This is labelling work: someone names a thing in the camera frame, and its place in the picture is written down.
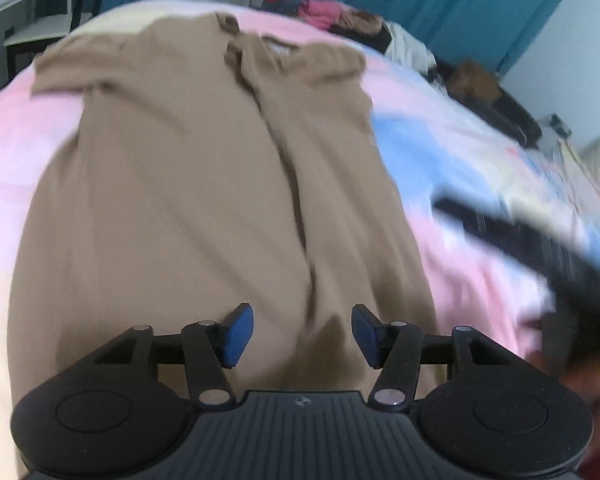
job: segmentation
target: pastel tie-dye bedsheet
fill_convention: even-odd
[[[219,9],[234,13],[243,30],[284,41],[344,41],[272,14],[176,0],[120,7],[76,33],[133,34],[163,16],[191,17]],[[431,201],[449,195],[496,215],[525,217],[600,266],[600,200],[576,205],[566,180],[569,171],[547,158],[530,158],[417,73],[365,53],[368,69],[362,86],[374,103],[370,120],[418,241],[440,332],[472,324],[512,351],[525,353],[530,341],[518,322],[537,315],[546,296],[544,281],[499,252],[466,240],[452,222],[432,215]],[[13,264],[40,174],[58,146],[75,133],[82,113],[80,94],[32,97],[34,78],[34,68],[28,68],[0,92],[0,480],[16,476],[6,360]]]

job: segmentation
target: pink cloth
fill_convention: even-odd
[[[298,18],[320,30],[329,30],[349,6],[334,0],[307,0],[298,10]]]
[[[519,356],[534,346],[520,320],[538,314],[545,288],[531,272],[507,269],[486,246],[446,232],[436,220],[408,213],[441,334],[470,325]]]

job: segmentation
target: pile of clothes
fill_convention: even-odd
[[[263,10],[298,18],[315,28],[357,41],[400,65],[427,74],[436,59],[398,23],[335,0],[265,0]]]

